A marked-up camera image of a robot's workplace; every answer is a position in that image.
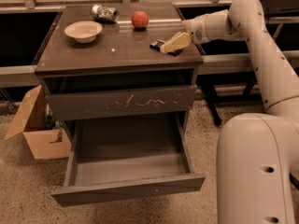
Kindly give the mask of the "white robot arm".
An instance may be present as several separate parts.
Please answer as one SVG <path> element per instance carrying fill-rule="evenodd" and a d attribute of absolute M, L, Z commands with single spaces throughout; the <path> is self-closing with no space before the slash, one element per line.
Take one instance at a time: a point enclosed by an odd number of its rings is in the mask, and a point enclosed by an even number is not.
<path fill-rule="evenodd" d="M 263 107 L 221 128 L 218 224 L 296 224 L 290 175 L 299 165 L 299 76 L 269 34 L 260 0 L 234 0 L 223 11 L 183 21 L 162 51 L 216 39 L 246 44 Z"/>

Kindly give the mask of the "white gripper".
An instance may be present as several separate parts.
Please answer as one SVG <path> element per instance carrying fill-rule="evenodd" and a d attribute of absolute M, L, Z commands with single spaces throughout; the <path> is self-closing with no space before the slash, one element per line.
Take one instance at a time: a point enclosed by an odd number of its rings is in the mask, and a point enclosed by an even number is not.
<path fill-rule="evenodd" d="M 179 32 L 175 34 L 171 39 L 161 45 L 160 52 L 169 53 L 178 49 L 184 49 L 188 47 L 192 41 L 195 44 L 208 43 L 209 38 L 206 32 L 206 18 L 207 15 L 201 15 L 193 19 L 184 20 L 182 26 L 187 33 Z"/>

